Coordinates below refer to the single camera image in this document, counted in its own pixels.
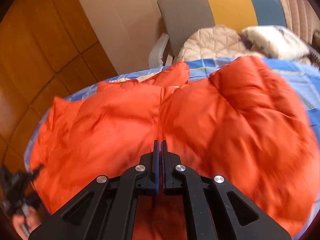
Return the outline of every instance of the silver screw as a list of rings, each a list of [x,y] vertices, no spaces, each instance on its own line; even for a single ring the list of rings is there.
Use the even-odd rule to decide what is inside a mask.
[[[145,168],[145,166],[144,165],[137,165],[136,166],[136,171],[144,171],[146,168]]]
[[[216,183],[222,183],[222,182],[224,182],[224,177],[222,177],[220,175],[217,175],[217,176],[214,177],[214,181]]]
[[[106,181],[107,181],[107,177],[106,176],[97,177],[97,182],[98,183],[105,183]]]
[[[182,164],[179,164],[176,166],[176,170],[177,171],[185,171],[186,170],[186,167]]]

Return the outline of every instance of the orange jacket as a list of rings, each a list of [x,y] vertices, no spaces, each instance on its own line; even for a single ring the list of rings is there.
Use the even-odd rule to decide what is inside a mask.
[[[121,175],[165,139],[184,165],[222,174],[296,235],[316,197],[319,153],[295,93],[255,57],[188,77],[179,62],[141,83],[101,82],[83,101],[55,98],[30,159],[32,169],[45,165],[34,185],[48,211],[97,175]],[[186,239],[181,198],[140,197],[133,239]]]

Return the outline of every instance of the wooden floor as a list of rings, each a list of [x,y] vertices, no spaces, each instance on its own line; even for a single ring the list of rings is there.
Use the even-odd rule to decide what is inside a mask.
[[[24,168],[54,96],[115,75],[78,0],[15,0],[0,22],[0,163]]]

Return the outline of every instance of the person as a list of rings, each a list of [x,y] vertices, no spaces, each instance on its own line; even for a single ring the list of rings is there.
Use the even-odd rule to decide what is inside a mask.
[[[27,224],[29,227],[29,233],[35,230],[39,225],[41,225],[40,217],[38,216],[37,211],[29,206],[28,207],[29,216],[25,218],[23,215],[15,214],[12,216],[12,224],[18,235],[23,240],[28,240],[28,237],[23,232],[21,226]]]

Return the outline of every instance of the blue bedsheet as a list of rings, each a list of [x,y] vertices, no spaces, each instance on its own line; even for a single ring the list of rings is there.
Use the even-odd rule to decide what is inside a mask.
[[[231,58],[219,58],[219,59],[203,59],[203,60],[196,60],[192,62],[187,62],[190,68],[190,81],[199,80],[205,77],[208,77],[212,72],[217,71],[224,65],[230,63],[234,59]],[[273,71],[281,75],[283,78],[286,79],[288,84],[294,89],[296,94],[298,95],[301,103],[305,107],[309,119],[310,125],[316,135],[318,140],[318,144],[320,145],[320,73],[317,69],[312,66],[303,65],[295,62],[284,61],[284,60],[276,60],[276,59],[264,59],[264,62],[271,68]],[[137,77],[156,73],[161,70],[166,69],[166,67],[159,67],[155,69],[148,69],[138,72],[133,72],[130,74],[120,75],[114,78],[107,79],[107,81],[114,81],[121,78],[129,78],[135,79]],[[90,87],[84,88],[73,95],[66,97],[66,100],[69,101],[78,101],[82,99],[86,99],[89,96],[96,93],[97,84],[94,84]],[[27,148],[24,153],[24,162],[25,167],[29,169],[29,159],[31,150],[33,147],[33,143],[36,140],[39,132],[39,128],[41,124],[47,119],[47,113],[42,117],[41,121],[39,122],[36,130],[34,131]],[[305,224],[302,231],[293,239],[299,239],[302,234],[307,230],[315,216],[320,210],[320,196],[318,196],[317,200],[315,201],[309,219]]]

